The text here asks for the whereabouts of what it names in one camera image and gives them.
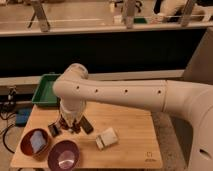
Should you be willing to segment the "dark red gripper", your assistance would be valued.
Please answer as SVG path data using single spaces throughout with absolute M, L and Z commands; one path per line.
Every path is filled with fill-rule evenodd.
M 59 126 L 64 130 L 68 130 L 70 133 L 79 133 L 81 131 L 81 126 L 77 121 L 68 124 L 63 117 L 59 119 Z

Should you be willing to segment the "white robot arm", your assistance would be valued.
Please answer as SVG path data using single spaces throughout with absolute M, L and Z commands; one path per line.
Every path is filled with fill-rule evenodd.
M 213 171 L 213 85 L 174 80 L 97 81 L 71 64 L 53 84 L 60 113 L 71 125 L 81 120 L 88 101 L 162 112 L 193 129 L 188 171 Z

